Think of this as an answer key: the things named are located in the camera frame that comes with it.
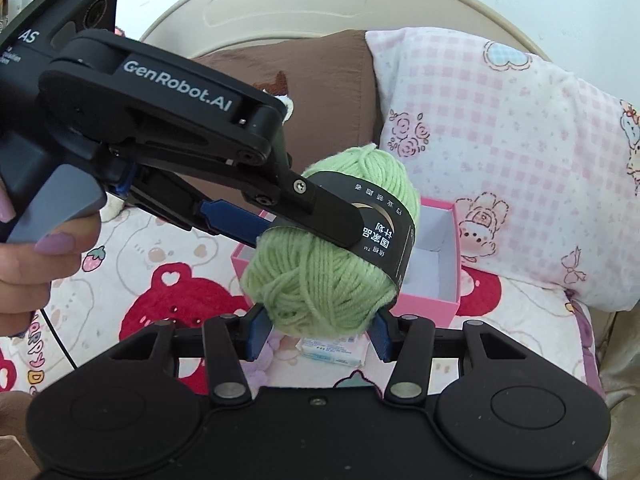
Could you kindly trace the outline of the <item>person's left hand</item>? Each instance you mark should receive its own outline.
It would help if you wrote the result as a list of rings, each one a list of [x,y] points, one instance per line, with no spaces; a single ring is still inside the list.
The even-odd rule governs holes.
[[[81,266],[101,231],[98,214],[65,222],[35,244],[3,244],[0,249],[1,335],[26,332],[36,311],[50,300],[51,284]]]

